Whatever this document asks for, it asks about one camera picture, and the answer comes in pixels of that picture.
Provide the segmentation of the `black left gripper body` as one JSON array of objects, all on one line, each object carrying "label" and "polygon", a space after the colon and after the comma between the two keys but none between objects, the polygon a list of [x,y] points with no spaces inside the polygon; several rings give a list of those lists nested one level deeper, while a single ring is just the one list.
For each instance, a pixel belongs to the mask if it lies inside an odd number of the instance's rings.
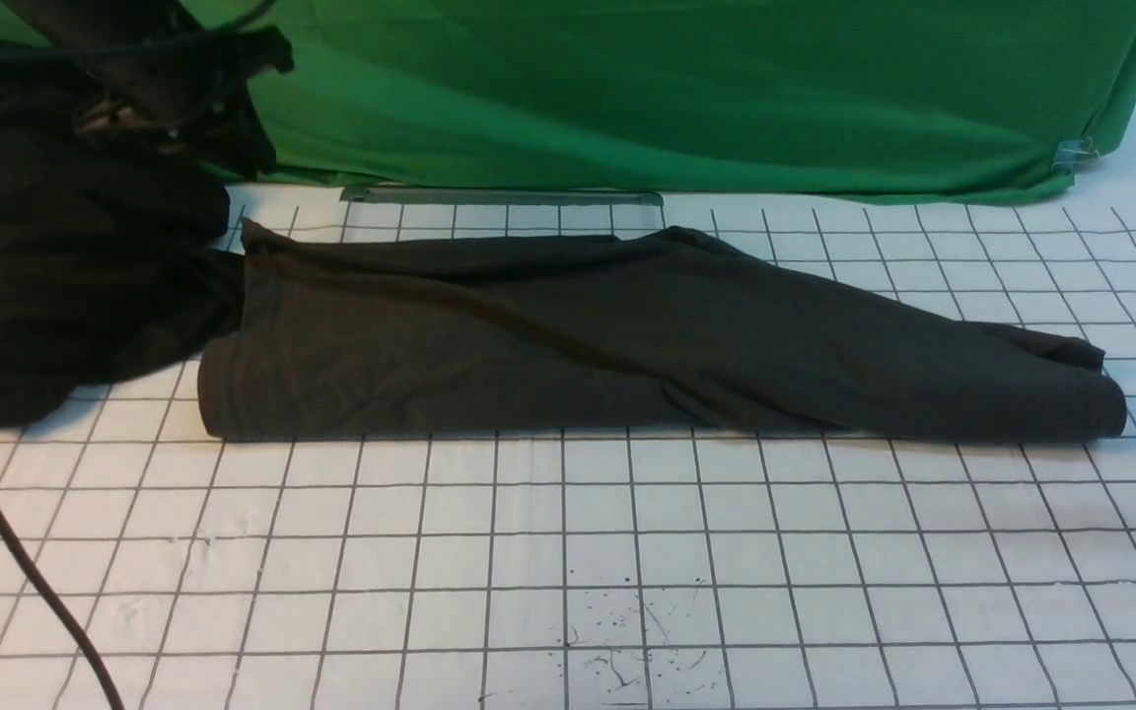
[{"label": "black left gripper body", "polygon": [[105,90],[76,109],[75,131],[92,141],[131,141],[243,178],[261,177],[278,166],[278,153],[248,83],[294,67],[292,44],[275,28],[94,60],[87,70]]}]

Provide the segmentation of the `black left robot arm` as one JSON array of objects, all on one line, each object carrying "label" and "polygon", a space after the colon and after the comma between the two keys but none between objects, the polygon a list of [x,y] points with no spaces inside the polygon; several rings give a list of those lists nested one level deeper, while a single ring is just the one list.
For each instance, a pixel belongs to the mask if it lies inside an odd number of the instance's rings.
[{"label": "black left robot arm", "polygon": [[209,162],[244,179],[278,165],[249,81],[294,69],[270,1],[214,28],[179,1],[10,1],[8,8],[101,85],[75,131]]}]

